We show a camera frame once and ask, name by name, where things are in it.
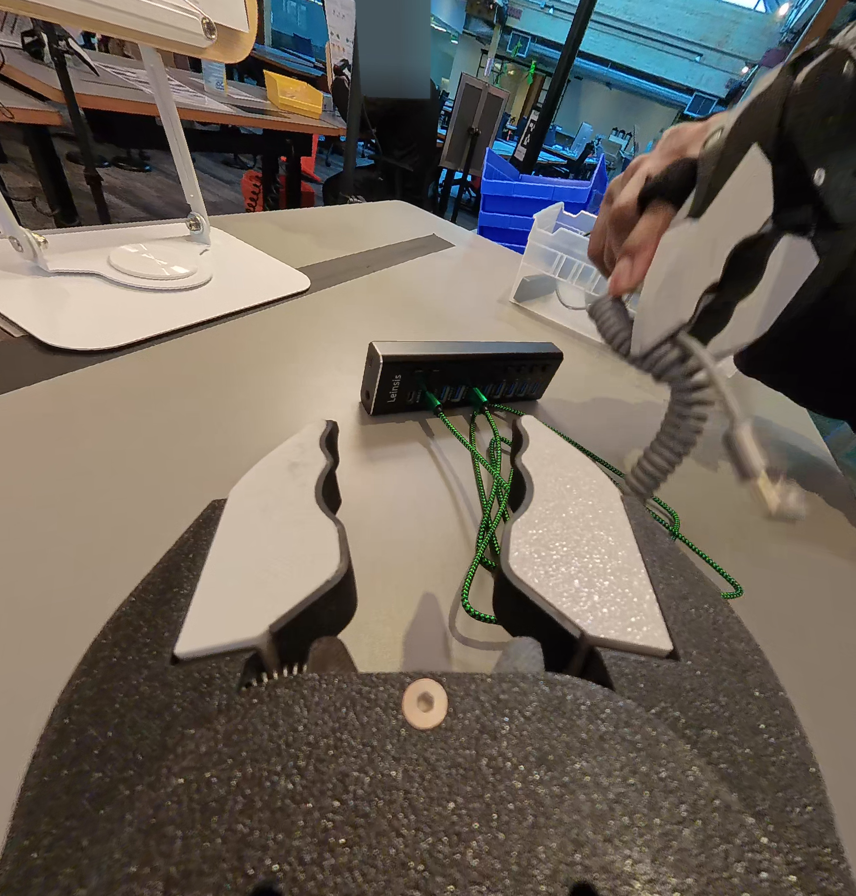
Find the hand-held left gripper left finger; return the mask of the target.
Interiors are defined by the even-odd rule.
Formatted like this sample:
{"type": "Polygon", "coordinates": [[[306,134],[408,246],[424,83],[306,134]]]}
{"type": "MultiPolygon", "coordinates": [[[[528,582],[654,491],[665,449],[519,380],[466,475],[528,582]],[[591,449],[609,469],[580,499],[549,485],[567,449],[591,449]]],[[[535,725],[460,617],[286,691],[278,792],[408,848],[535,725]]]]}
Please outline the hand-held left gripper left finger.
{"type": "Polygon", "coordinates": [[[337,482],[339,426],[319,420],[259,460],[225,499],[174,643],[174,659],[254,656],[266,674],[301,672],[315,642],[357,607],[337,482]]]}

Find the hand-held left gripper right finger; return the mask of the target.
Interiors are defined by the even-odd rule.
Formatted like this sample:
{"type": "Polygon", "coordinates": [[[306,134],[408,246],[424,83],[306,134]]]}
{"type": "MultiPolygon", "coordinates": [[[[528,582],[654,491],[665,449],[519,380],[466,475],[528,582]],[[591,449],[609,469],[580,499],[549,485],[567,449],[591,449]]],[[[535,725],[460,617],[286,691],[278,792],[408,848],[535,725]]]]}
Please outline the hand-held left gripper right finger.
{"type": "Polygon", "coordinates": [[[492,607],[553,674],[607,681],[601,651],[675,659],[625,498],[599,464],[533,416],[514,420],[509,519],[492,607]]]}

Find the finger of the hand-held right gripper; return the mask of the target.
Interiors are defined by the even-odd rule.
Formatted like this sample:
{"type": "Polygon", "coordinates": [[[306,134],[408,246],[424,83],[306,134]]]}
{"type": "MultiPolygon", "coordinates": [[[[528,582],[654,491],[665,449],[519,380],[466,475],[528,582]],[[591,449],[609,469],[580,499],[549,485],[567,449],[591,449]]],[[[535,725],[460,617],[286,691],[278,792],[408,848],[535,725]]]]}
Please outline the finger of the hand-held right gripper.
{"type": "Polygon", "coordinates": [[[716,359],[745,349],[770,329],[818,263],[806,237],[766,231],[744,240],[703,304],[701,343],[716,359]]]}
{"type": "Polygon", "coordinates": [[[731,253],[761,231],[772,213],[772,170],[753,144],[698,217],[686,216],[662,237],[645,276],[633,324],[631,356],[655,349],[696,318],[731,253]]]}

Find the clear plastic bin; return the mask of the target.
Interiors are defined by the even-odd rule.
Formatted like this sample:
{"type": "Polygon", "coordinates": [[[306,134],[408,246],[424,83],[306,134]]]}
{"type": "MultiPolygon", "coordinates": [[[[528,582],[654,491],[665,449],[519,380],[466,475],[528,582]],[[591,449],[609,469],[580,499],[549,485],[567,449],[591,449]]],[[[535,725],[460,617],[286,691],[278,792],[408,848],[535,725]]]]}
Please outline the clear plastic bin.
{"type": "Polygon", "coordinates": [[[588,258],[596,216],[556,203],[534,215],[510,302],[591,342],[603,340],[587,309],[607,294],[607,281],[588,258]]]}

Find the black USB hub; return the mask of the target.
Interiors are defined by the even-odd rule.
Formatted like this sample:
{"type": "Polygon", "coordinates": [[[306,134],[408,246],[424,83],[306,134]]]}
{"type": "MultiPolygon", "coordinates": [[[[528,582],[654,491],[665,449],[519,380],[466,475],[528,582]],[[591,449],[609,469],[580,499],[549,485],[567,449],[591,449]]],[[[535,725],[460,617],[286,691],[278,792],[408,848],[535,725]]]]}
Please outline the black USB hub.
{"type": "Polygon", "coordinates": [[[372,417],[533,401],[563,360],[551,342],[370,342],[360,400],[372,417]]]}

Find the person's right forearm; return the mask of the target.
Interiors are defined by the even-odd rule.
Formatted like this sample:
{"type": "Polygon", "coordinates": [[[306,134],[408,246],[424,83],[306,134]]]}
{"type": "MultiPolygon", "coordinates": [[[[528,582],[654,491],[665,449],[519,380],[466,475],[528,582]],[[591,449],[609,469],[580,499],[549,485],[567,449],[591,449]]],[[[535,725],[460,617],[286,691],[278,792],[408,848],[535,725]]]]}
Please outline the person's right forearm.
{"type": "Polygon", "coordinates": [[[743,375],[856,433],[856,243],[839,272],[813,276],[734,362],[743,375]]]}

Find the person's right hand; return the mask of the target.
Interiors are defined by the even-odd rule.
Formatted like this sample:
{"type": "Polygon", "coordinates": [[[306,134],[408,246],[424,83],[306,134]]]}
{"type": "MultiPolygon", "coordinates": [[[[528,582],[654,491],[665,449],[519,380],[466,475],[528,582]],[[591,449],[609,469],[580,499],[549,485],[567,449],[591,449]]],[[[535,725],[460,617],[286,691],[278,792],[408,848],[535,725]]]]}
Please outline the person's right hand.
{"type": "Polygon", "coordinates": [[[651,151],[637,156],[608,186],[591,231],[588,257],[608,282],[611,296],[623,297],[640,287],[676,215],[663,201],[651,202],[641,211],[643,188],[669,165],[697,158],[725,118],[721,113],[669,128],[651,151]]]}

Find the stack of blue bins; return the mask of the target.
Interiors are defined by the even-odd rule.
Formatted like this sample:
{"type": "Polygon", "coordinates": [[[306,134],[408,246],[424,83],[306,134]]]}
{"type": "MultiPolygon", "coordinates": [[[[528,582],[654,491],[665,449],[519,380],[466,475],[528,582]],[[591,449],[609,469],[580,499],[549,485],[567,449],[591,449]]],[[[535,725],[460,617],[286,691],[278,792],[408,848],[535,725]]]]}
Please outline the stack of blue bins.
{"type": "Polygon", "coordinates": [[[595,214],[609,185],[602,161],[587,181],[521,174],[492,150],[483,164],[477,234],[514,252],[523,252],[537,213],[562,203],[569,214],[595,214]]]}

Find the black stand pole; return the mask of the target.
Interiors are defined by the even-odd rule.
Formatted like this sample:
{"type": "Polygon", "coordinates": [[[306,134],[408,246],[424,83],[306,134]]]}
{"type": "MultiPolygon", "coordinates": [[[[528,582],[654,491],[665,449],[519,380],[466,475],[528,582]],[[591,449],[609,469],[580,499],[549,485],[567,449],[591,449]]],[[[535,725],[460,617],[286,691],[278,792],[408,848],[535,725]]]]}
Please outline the black stand pole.
{"type": "Polygon", "coordinates": [[[534,172],[539,154],[543,149],[543,141],[555,117],[558,104],[567,87],[567,81],[578,56],[578,51],[588,29],[597,1],[579,1],[568,36],[550,80],[546,98],[539,109],[535,123],[529,129],[527,142],[523,150],[523,158],[513,158],[513,164],[523,174],[534,172]]]}

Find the red plastic stool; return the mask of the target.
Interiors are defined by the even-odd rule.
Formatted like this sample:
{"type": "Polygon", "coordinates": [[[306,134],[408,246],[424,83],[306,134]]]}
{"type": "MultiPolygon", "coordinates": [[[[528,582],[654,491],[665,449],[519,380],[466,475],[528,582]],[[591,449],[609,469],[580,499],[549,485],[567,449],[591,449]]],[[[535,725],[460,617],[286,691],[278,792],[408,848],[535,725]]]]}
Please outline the red plastic stool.
{"type": "MultiPolygon", "coordinates": [[[[320,137],[313,134],[309,154],[299,160],[301,178],[299,206],[302,208],[312,208],[317,204],[315,185],[321,185],[322,183],[315,172],[319,142],[320,137]]],[[[265,191],[261,171],[252,168],[244,173],[241,181],[241,190],[245,211],[249,213],[264,211],[266,200],[268,200],[271,210],[288,208],[287,181],[286,174],[283,171],[283,169],[280,169],[275,185],[271,186],[268,192],[265,191]]]]}

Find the instruction board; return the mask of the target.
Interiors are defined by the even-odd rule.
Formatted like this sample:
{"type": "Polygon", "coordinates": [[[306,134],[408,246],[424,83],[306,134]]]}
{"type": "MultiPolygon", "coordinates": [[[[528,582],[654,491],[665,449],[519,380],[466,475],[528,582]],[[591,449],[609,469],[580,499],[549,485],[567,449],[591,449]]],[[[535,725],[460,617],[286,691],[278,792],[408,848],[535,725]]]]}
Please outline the instruction board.
{"type": "Polygon", "coordinates": [[[326,72],[332,89],[339,73],[349,76],[355,57],[355,1],[324,1],[327,25],[326,72]]]}

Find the yellow bin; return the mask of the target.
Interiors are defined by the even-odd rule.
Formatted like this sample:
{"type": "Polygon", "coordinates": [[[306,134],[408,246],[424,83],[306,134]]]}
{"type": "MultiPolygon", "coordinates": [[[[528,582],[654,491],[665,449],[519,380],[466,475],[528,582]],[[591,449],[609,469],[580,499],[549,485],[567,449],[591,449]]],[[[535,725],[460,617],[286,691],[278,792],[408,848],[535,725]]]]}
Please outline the yellow bin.
{"type": "Polygon", "coordinates": [[[316,87],[274,71],[263,72],[269,103],[279,110],[305,118],[320,118],[324,109],[322,91],[316,87]]]}

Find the wooden table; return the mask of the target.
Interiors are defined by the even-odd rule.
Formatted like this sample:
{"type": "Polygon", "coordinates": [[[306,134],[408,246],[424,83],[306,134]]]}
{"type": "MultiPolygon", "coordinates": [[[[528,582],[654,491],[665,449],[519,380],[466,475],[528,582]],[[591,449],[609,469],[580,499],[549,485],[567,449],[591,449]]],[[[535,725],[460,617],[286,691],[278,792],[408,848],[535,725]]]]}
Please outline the wooden table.
{"type": "MultiPolygon", "coordinates": [[[[97,73],[80,63],[68,67],[77,106],[93,111],[90,125],[99,142],[123,149],[166,149],[166,139],[141,62],[92,52],[97,73]]],[[[61,80],[51,64],[34,60],[17,47],[0,43],[0,73],[19,87],[66,105],[61,80]]],[[[310,157],[312,137],[340,137],[345,124],[330,111],[307,118],[279,109],[265,90],[234,84],[244,98],[215,98],[205,92],[196,73],[167,68],[170,91],[181,120],[217,126],[216,131],[194,128],[186,134],[191,152],[224,152],[260,157],[265,164],[264,203],[268,210],[301,207],[300,163],[310,157]]]]}

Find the black light stand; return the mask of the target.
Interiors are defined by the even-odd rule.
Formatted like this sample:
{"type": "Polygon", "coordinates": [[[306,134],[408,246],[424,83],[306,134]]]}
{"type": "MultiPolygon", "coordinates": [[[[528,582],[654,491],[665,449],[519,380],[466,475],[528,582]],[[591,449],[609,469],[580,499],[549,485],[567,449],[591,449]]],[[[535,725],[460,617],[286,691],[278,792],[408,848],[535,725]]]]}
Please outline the black light stand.
{"type": "Polygon", "coordinates": [[[64,96],[64,105],[68,110],[74,130],[79,156],[82,159],[84,178],[97,209],[97,217],[103,225],[111,224],[110,209],[104,195],[104,182],[98,173],[97,155],[93,150],[91,133],[86,119],[77,102],[75,89],[70,78],[67,65],[68,42],[59,36],[59,32],[51,22],[31,19],[34,35],[44,44],[58,82],[64,96]]]}

